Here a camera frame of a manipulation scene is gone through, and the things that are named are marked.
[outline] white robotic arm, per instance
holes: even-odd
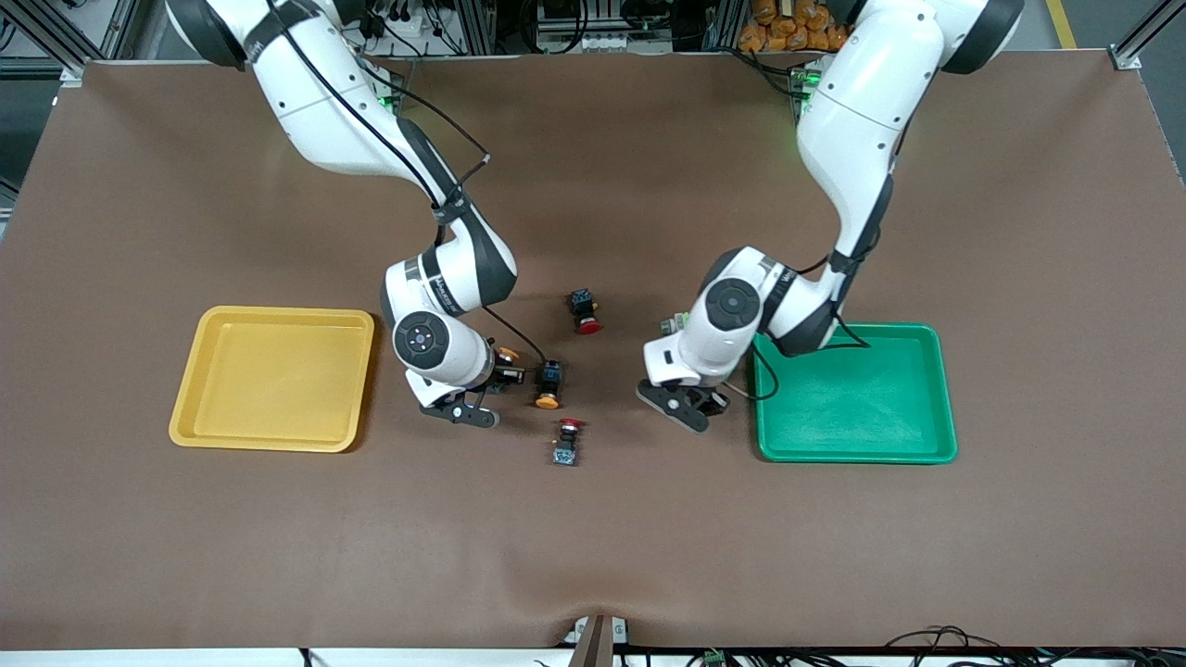
[[[893,193],[894,147],[939,68],[980,69],[1016,30],[1024,0],[857,0],[834,13],[855,28],[805,106],[798,147],[835,205],[840,235],[818,280],[746,247],[708,271],[682,329],[643,347],[638,395],[695,432],[723,412],[716,387],[755,333],[784,356],[822,349],[880,234]]]
[[[466,404],[465,394],[516,376],[516,369],[457,318],[510,294],[515,259],[432,141],[372,93],[342,37],[343,21],[365,12],[363,0],[168,0],[168,11],[208,61],[238,69],[251,63],[272,110],[308,161],[337,173],[395,176],[425,191],[436,224],[453,239],[388,268],[383,316],[421,412],[497,424],[497,413]]]

